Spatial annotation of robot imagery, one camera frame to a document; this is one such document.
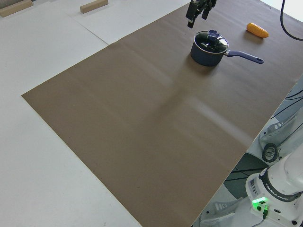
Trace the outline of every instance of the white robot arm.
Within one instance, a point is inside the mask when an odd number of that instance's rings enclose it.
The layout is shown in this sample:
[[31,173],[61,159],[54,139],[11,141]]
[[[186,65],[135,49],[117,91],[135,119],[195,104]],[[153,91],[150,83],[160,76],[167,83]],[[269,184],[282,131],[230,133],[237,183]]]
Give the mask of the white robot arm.
[[298,227],[303,222],[303,144],[260,174],[246,181],[251,200],[250,211],[262,217],[268,209],[267,220],[279,227]]

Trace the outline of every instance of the blue handle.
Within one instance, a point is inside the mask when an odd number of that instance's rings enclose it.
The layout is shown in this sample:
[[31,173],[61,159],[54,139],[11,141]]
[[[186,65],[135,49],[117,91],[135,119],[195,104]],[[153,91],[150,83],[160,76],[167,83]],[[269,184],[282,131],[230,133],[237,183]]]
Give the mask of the blue handle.
[[244,53],[242,51],[229,51],[229,50],[227,50],[226,51],[226,56],[227,57],[239,56],[239,57],[245,58],[247,60],[254,61],[258,64],[263,64],[264,63],[263,59],[255,57],[255,56],[250,55],[248,53]]

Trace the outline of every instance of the brown table covering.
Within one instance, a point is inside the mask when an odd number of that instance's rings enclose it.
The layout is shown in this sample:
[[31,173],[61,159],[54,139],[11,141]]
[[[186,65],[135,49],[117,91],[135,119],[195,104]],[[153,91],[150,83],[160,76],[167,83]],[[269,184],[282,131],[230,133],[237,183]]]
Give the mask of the brown table covering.
[[[143,227],[189,227],[303,72],[303,42],[278,10],[219,0],[189,29],[187,7],[23,95]],[[301,22],[285,24],[303,36]],[[193,36],[210,29],[265,63],[197,64]]]

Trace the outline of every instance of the yellow corn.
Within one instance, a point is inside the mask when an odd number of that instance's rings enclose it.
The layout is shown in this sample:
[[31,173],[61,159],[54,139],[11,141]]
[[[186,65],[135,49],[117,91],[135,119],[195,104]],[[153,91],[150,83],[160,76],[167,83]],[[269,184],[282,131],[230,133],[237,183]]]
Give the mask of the yellow corn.
[[249,32],[253,33],[256,36],[259,36],[261,38],[267,38],[268,37],[268,32],[261,28],[260,26],[254,24],[254,23],[249,23],[246,26],[246,30]]

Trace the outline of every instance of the wooden block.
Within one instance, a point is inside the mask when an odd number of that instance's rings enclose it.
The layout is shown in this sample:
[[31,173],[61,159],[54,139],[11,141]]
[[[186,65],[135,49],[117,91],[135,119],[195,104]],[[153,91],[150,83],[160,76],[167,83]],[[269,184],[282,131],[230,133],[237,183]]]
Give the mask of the wooden block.
[[89,4],[86,4],[86,5],[83,5],[83,6],[80,6],[80,11],[82,13],[87,13],[87,12],[90,12],[94,9],[97,9],[97,8],[100,8],[102,6],[105,6],[108,4],[108,0],[96,0],[96,1],[93,1]]
[[23,0],[21,2],[13,4],[11,6],[7,6],[3,9],[0,9],[0,16],[6,17],[6,16],[16,13],[18,11],[31,7],[32,5],[33,5],[33,3],[31,0]]

